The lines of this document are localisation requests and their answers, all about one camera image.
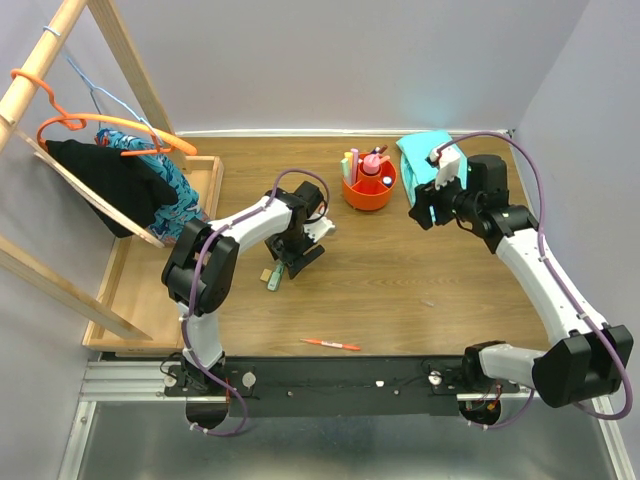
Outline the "small green correction bottle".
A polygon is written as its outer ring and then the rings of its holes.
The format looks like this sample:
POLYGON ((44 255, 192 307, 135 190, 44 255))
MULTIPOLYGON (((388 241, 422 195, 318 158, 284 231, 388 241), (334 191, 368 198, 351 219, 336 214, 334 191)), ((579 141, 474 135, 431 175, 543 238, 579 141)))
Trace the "small green correction bottle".
POLYGON ((267 289, 269 291, 275 292, 278 290, 284 270, 285 266, 282 263, 276 265, 267 282, 267 289))

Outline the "green highlighter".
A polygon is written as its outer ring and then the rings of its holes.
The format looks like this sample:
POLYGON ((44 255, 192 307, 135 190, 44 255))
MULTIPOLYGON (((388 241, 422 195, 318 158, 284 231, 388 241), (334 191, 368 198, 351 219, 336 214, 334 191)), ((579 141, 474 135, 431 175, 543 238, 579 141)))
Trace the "green highlighter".
POLYGON ((348 157, 344 157, 340 162, 340 166, 344 182, 347 185, 350 185, 352 181, 351 159, 348 157))

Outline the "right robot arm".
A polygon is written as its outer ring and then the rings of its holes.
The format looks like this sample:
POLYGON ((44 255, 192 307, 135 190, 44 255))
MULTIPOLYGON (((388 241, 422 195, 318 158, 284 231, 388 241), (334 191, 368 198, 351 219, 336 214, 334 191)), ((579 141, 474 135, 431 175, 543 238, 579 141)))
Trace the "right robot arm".
POLYGON ((512 272, 543 322, 548 351, 488 341, 466 349, 460 379, 480 392, 495 380, 534 389, 550 407, 617 392, 633 337, 611 326, 557 263, 529 209, 509 200, 505 161, 496 155, 463 159, 452 147, 427 157, 437 170, 415 189, 409 215, 423 229, 455 222, 482 239, 512 272))

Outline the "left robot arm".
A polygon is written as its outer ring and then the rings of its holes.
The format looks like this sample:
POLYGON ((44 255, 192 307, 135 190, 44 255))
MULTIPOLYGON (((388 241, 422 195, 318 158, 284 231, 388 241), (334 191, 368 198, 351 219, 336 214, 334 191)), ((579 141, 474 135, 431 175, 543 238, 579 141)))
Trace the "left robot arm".
POLYGON ((201 395, 214 393, 224 358, 218 314, 230 293, 239 257, 264 244, 293 279, 325 249, 320 240, 334 229, 329 196, 304 181, 295 191, 274 187, 254 205, 229 217, 184 227, 165 264, 161 281, 179 307, 187 382, 201 395))

